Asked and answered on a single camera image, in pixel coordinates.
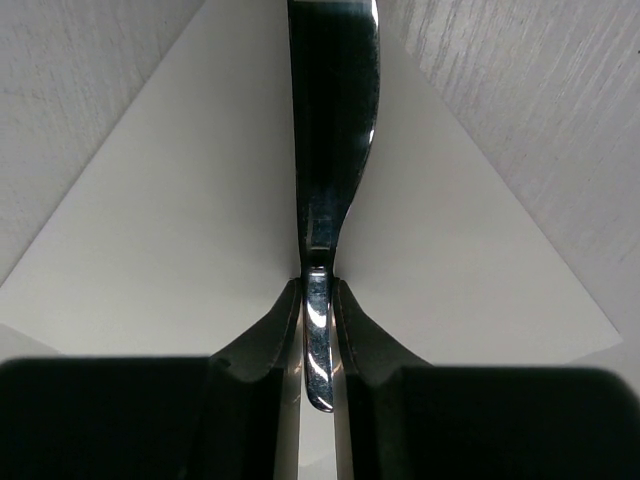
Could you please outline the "white paper napkin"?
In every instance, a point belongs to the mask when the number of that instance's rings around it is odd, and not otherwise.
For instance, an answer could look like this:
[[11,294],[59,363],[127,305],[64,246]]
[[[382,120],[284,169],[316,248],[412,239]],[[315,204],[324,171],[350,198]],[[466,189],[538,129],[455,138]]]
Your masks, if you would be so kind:
[[[51,356],[210,356],[301,285],[286,3],[209,1],[1,290],[1,317]],[[575,368],[610,322],[379,15],[380,95],[332,289],[436,367]]]

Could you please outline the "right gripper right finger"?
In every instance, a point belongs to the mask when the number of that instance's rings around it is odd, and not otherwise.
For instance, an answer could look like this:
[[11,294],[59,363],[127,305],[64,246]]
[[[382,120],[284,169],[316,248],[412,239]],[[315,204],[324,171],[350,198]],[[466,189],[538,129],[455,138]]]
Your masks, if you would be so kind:
[[594,368],[436,367],[333,290],[341,479],[635,479],[639,401]]

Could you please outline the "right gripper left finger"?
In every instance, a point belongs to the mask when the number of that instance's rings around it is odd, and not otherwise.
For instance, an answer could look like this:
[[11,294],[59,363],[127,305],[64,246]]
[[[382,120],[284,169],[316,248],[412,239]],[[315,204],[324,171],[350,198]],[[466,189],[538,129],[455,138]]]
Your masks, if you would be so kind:
[[210,356],[1,366],[5,479],[293,479],[301,285]]

